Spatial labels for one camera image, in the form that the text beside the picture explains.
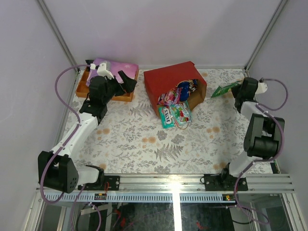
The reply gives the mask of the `green candy packet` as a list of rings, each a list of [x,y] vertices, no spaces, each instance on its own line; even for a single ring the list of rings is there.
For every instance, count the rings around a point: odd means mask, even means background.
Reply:
[[[211,95],[211,98],[215,98],[215,97],[224,95],[224,94],[230,92],[233,87],[241,85],[241,83],[242,83],[242,81],[240,80],[240,81],[236,81],[236,82],[233,82],[231,84],[228,84],[228,85],[226,85],[224,87],[218,86],[218,88]]]

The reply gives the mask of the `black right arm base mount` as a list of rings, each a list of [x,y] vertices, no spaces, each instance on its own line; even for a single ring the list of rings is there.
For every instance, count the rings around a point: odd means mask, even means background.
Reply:
[[[206,191],[234,191],[237,177],[230,174],[204,174],[200,182],[204,184]]]

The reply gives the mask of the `pink purple Fox's candy bag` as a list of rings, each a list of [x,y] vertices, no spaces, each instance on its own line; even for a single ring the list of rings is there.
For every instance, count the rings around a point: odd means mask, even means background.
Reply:
[[[180,95],[181,95],[182,88],[172,88],[167,93],[163,93],[158,98],[158,105],[162,106],[169,106],[178,104],[180,102]]]

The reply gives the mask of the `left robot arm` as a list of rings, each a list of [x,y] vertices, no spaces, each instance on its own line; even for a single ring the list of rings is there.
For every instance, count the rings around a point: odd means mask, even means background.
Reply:
[[[38,156],[40,190],[45,187],[62,193],[71,193],[83,185],[85,189],[103,190],[107,186],[104,169],[93,165],[76,167],[75,156],[79,153],[88,136],[99,126],[107,113],[107,104],[113,97],[132,93],[137,81],[118,71],[122,82],[98,74],[90,79],[89,92],[79,112],[77,121],[49,152]]]

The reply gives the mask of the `blue Oreo snack bag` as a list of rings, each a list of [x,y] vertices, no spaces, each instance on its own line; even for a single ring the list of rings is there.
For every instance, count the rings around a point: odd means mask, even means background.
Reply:
[[[180,102],[186,101],[190,94],[198,89],[197,79],[183,81],[177,85],[180,91]]]

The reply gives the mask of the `teal Fox's candy bag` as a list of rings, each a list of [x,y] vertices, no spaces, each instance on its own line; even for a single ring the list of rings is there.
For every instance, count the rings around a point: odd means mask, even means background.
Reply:
[[[192,122],[192,115],[188,102],[181,102],[158,108],[163,128],[178,127],[186,129]]]

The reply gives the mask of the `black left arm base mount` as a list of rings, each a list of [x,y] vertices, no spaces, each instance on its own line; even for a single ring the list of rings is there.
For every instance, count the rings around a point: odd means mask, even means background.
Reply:
[[[120,176],[105,175],[95,183],[87,183],[84,190],[87,191],[118,191]]]

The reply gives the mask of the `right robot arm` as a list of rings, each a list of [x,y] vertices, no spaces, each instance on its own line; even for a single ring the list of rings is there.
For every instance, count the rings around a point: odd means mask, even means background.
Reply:
[[[251,77],[244,78],[241,85],[231,89],[234,106],[249,120],[249,125],[243,142],[244,151],[228,163],[219,176],[220,186],[225,190],[237,185],[256,163],[270,162],[281,153],[285,121],[270,115],[266,107],[255,100],[257,93],[266,90],[264,80]]]

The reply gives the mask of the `red paper bag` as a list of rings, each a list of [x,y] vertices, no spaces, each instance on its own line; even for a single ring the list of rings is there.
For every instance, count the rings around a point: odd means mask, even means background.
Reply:
[[[197,79],[198,89],[191,93],[186,100],[190,111],[204,101],[207,88],[206,81],[197,71],[193,62],[184,62],[144,72],[145,89],[152,108],[159,118],[158,108],[162,107],[157,104],[159,96],[177,87],[179,83],[191,79]]]

